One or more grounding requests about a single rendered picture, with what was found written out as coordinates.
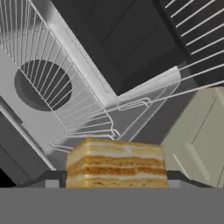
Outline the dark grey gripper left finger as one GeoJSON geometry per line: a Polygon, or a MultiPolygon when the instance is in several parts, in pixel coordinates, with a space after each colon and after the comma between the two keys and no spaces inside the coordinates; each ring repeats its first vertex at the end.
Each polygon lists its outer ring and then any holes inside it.
{"type": "Polygon", "coordinates": [[[39,177],[26,183],[19,184],[17,187],[25,188],[65,188],[67,180],[66,171],[46,171],[39,177]]]}

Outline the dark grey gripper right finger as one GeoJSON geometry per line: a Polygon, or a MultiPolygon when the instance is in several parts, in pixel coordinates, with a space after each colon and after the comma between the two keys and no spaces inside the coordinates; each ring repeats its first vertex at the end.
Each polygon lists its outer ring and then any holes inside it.
{"type": "Polygon", "coordinates": [[[210,185],[189,179],[181,171],[168,171],[167,178],[168,178],[168,184],[171,188],[187,188],[187,187],[211,188],[210,185]]]}

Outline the layered cream cake slice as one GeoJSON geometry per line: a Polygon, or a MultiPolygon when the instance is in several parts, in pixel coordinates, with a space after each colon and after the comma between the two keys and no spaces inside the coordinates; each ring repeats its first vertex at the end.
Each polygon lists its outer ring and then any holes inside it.
{"type": "Polygon", "coordinates": [[[66,158],[68,188],[166,188],[168,186],[163,148],[89,138],[66,158]]]}

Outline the beige cupboard door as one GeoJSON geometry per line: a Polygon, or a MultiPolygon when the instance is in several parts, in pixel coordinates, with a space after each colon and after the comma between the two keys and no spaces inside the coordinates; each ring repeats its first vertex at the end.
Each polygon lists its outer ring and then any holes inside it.
{"type": "Polygon", "coordinates": [[[166,168],[224,187],[224,87],[198,91],[163,141],[166,168]]]}

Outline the grey oven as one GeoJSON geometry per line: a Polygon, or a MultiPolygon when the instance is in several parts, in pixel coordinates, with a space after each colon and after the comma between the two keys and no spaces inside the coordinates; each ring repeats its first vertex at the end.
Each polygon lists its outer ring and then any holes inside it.
{"type": "Polygon", "coordinates": [[[79,141],[131,141],[174,94],[177,67],[116,95],[50,0],[0,0],[0,96],[51,169],[79,141]]]}

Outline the black oven door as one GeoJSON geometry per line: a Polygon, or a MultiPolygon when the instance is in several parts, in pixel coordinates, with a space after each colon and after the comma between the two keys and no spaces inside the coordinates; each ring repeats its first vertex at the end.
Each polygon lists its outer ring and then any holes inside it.
{"type": "Polygon", "coordinates": [[[178,65],[224,81],[224,0],[52,0],[117,95],[178,65]]]}

